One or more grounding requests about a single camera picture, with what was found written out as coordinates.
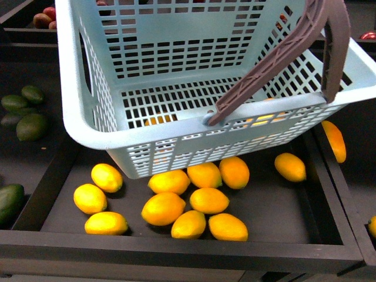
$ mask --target basket handle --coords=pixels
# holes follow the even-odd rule
[[[307,50],[325,30],[321,91],[331,103],[340,88],[350,41],[350,22],[344,0],[306,0],[296,28],[217,102],[217,113],[207,124],[216,125]]]

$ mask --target produce bin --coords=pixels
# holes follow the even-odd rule
[[[3,273],[141,281],[150,277],[181,281],[182,275],[188,281],[201,281],[220,276],[242,281],[254,277],[254,271],[260,276],[266,272],[337,274],[362,262],[310,132],[286,145],[242,156],[251,171],[249,185],[237,192],[222,187],[230,198],[227,212],[249,228],[247,242],[217,241],[208,230],[198,240],[172,239],[169,227],[151,227],[140,216],[152,195],[148,177],[133,180],[124,174],[125,186],[108,195],[108,200],[110,210],[128,219],[129,232],[124,236],[85,234],[87,216],[75,207],[72,193],[91,181],[93,165],[116,164],[105,151],[82,147],[66,135],[57,61],[7,62],[1,67],[8,70],[8,76],[0,78],[1,85],[8,85],[5,93],[16,93],[26,82],[43,86],[48,91],[44,110],[55,121],[46,139],[36,143],[20,143],[0,129],[2,138],[8,139],[0,144],[1,183],[21,182],[28,195],[13,225],[0,230]],[[273,162],[281,152],[293,152],[304,160],[307,181],[293,184],[277,173]],[[191,185],[184,199],[193,190]]]
[[[376,215],[376,100],[349,105],[330,117],[342,131],[347,160],[335,161],[321,126],[315,127],[326,165],[350,222],[364,261],[346,272],[347,277],[376,278],[376,241],[368,233],[368,221]]]

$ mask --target red fruit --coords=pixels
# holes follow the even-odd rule
[[[373,31],[366,32],[366,33],[362,34],[362,36],[360,37],[360,39],[364,39],[364,40],[376,40],[376,32],[373,32]]]
[[[43,13],[36,14],[33,18],[33,24],[36,28],[48,28],[51,22],[51,18]]]
[[[47,7],[43,10],[43,14],[49,16],[52,21],[56,20],[56,9],[54,7]]]
[[[97,0],[96,1],[97,6],[108,6],[107,2],[105,0]],[[99,11],[100,16],[109,16],[111,15],[111,10],[101,10]]]
[[[58,26],[56,25],[56,21],[52,21],[48,25],[48,29],[57,29]]]

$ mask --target fruit display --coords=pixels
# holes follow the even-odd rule
[[[153,175],[147,185],[156,194],[173,192],[181,195],[187,190],[189,184],[190,179],[187,174],[178,169]]]
[[[91,177],[99,188],[108,193],[115,193],[123,186],[120,172],[107,163],[96,164],[91,171]]]
[[[186,202],[177,194],[163,192],[151,197],[143,206],[142,218],[149,224],[165,226],[173,223],[184,212]]]
[[[104,211],[95,213],[85,223],[85,232],[96,235],[122,235],[128,230],[128,222],[120,213]]]
[[[344,163],[346,160],[346,145],[341,131],[329,120],[324,120],[321,124],[333,150],[335,159],[338,163]]]
[[[95,214],[107,209],[107,198],[97,186],[87,183],[75,190],[73,201],[86,214]]]
[[[173,223],[171,237],[175,239],[198,239],[204,233],[205,227],[205,215],[197,210],[189,210]]]
[[[220,213],[209,218],[209,229],[212,235],[221,241],[247,241],[247,226],[235,216]]]
[[[370,235],[376,239],[376,216],[372,216],[372,218],[368,222],[367,227]]]
[[[46,7],[41,13],[34,15],[33,24],[39,29],[56,29],[56,9],[55,7]]]
[[[94,184],[78,186],[73,193],[76,207],[89,214],[84,229],[87,234],[122,235],[129,226],[126,218],[117,212],[108,211],[106,193],[115,193],[123,187],[123,177],[113,166],[98,163],[91,170]]]
[[[247,186],[250,172],[247,164],[239,157],[228,157],[219,163],[222,180],[232,189],[242,189]]]
[[[192,193],[189,203],[194,210],[204,214],[221,213],[230,204],[229,198],[216,188],[201,188]]]
[[[219,168],[212,162],[202,163],[187,168],[190,181],[198,188],[218,188],[222,186]]]
[[[37,141],[48,133],[50,121],[36,108],[45,102],[45,94],[34,85],[26,85],[21,94],[1,98],[2,107],[8,111],[1,119],[1,126],[16,131],[20,141]]]
[[[277,171],[288,181],[302,182],[307,179],[306,166],[301,159],[291,153],[282,153],[274,161]]]
[[[25,189],[20,184],[0,188],[0,228],[9,223],[24,203]]]

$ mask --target basket grid openings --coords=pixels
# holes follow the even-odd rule
[[[204,80],[122,92],[127,125],[131,129],[171,122],[177,120],[179,111],[214,106],[239,79]]]
[[[109,85],[100,66],[96,53],[91,44],[90,37],[87,34],[86,28],[80,18],[82,40],[86,46],[86,53],[91,68],[92,74],[92,90],[93,98],[98,99],[97,105],[92,108],[93,124],[97,130],[101,132],[114,132],[117,129],[115,112],[112,106],[112,97],[110,94]]]
[[[243,155],[256,150],[285,144],[341,108],[342,106],[333,106],[329,108],[309,107],[296,109],[288,113],[284,113],[284,118],[300,118],[299,122],[297,122],[292,128],[286,130],[285,132],[260,136],[250,140],[243,140],[227,145],[217,146],[214,148],[184,153],[181,155],[174,155],[174,148],[176,143],[182,140],[203,138],[207,135],[212,134],[222,134],[234,128],[247,128],[247,126],[237,126],[238,124],[244,124],[244,121],[236,121],[226,124],[224,126],[224,129],[222,130],[208,131],[205,133],[198,133],[195,135],[182,136],[179,138],[160,141],[156,143],[154,149],[150,149],[150,145],[143,147],[137,146],[134,148],[131,154],[131,159],[135,161],[136,169],[141,176],[143,173],[145,175],[149,174],[149,158],[153,159],[151,170],[152,174],[155,174],[165,171],[166,169],[181,169],[203,162],[220,160],[225,157]]]
[[[109,1],[112,13],[102,17],[102,27],[117,77],[121,79],[241,65],[250,45],[251,34],[258,24],[260,11],[264,8],[263,2],[149,0],[147,5],[138,5],[134,0]],[[171,42],[138,41],[137,20],[142,20],[143,15],[192,12],[232,12],[232,36]]]

